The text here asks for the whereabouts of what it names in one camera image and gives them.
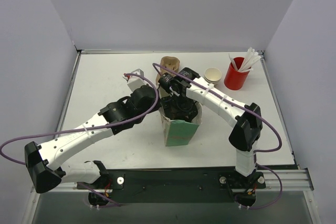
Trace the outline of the green paper takeout bag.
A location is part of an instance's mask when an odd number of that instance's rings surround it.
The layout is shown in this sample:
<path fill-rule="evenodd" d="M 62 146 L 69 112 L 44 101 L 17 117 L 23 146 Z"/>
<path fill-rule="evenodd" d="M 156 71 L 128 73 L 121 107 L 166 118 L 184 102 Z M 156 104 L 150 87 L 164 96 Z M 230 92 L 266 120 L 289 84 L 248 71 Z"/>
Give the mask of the green paper takeout bag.
<path fill-rule="evenodd" d="M 192 121 L 170 120 L 164 115 L 162 105 L 159 108 L 165 146 L 188 145 L 202 123 L 202 108 L 196 102 L 197 116 Z"/>

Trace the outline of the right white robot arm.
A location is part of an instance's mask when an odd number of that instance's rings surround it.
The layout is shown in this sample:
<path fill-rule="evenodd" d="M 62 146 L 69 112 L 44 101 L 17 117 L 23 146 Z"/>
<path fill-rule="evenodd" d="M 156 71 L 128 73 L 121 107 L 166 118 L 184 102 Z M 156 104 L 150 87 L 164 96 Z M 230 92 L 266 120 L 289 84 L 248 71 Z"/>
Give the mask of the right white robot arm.
<path fill-rule="evenodd" d="M 247 105 L 227 96 L 187 67 L 175 76 L 169 72 L 162 74 L 158 83 L 180 112 L 187 113 L 194 101 L 224 119 L 233 128 L 228 140 L 236 149 L 235 170 L 245 177 L 256 170 L 254 150 L 263 128 L 257 104 Z"/>

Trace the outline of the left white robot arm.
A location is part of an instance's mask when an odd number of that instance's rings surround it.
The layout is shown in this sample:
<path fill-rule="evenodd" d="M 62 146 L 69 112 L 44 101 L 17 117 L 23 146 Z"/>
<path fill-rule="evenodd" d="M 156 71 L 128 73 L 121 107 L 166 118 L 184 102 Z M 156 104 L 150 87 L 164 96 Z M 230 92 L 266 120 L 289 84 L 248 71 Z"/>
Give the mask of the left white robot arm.
<path fill-rule="evenodd" d="M 142 85 L 130 96 L 120 98 L 102 108 L 74 133 L 25 148 L 25 165 L 37 193 L 46 193 L 61 183 L 84 182 L 101 188 L 108 181 L 108 172 L 100 161 L 72 165 L 67 161 L 90 145 L 117 135 L 140 124 L 147 113 L 159 109 L 155 88 Z"/>

